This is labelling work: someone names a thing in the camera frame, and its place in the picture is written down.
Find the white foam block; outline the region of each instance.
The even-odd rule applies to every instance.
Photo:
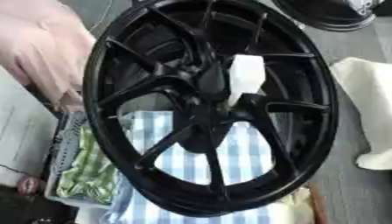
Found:
[[[232,107],[242,94],[256,94],[265,82],[264,59],[262,56],[237,54],[229,75],[231,95],[228,105]]]

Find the concrete floor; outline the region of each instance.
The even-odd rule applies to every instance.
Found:
[[[130,0],[64,0],[99,37],[107,25],[130,7]],[[272,5],[270,0],[261,2]],[[392,63],[392,17],[377,18],[370,26],[349,33],[328,32],[306,27],[328,63],[346,57]],[[392,223],[389,204],[392,183],[383,171],[365,171],[354,164],[358,154],[368,151],[361,132],[359,115],[344,92],[339,91],[340,122],[330,157],[312,179],[325,200],[326,214],[332,224]]]

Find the black object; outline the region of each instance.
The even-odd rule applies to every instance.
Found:
[[[43,196],[22,196],[15,189],[0,186],[1,223],[65,224],[74,221],[77,209],[59,202],[45,199]]]
[[[392,17],[392,1],[385,0],[374,9],[377,17]]]
[[[378,0],[273,0],[289,16],[316,28],[350,32],[369,25]]]
[[[263,94],[244,94],[228,108],[228,68],[238,53],[262,55],[267,80]],[[326,159],[338,121],[332,76],[319,51],[290,20],[256,1],[139,3],[96,43],[83,90],[88,120],[114,165],[147,199],[189,216],[260,207],[291,193]],[[125,102],[157,102],[148,109],[173,110],[175,129],[140,155],[118,120]],[[274,167],[225,185],[216,145],[239,121],[265,137]],[[155,167],[156,158],[175,143],[206,154],[209,185]]]

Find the plastic basket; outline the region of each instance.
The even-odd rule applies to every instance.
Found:
[[[86,121],[87,118],[83,112],[71,113],[66,121],[65,128],[58,132],[56,136],[58,143],[53,147],[55,156],[53,156],[51,172],[46,184],[45,197],[72,207],[109,209],[110,205],[99,203],[88,197],[73,196],[61,198],[56,194],[61,173],[71,168],[72,162],[80,151],[81,125]]]

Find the white cloth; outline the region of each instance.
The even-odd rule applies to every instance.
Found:
[[[359,167],[392,170],[392,64],[347,58],[331,67],[338,83],[360,111],[371,151]]]

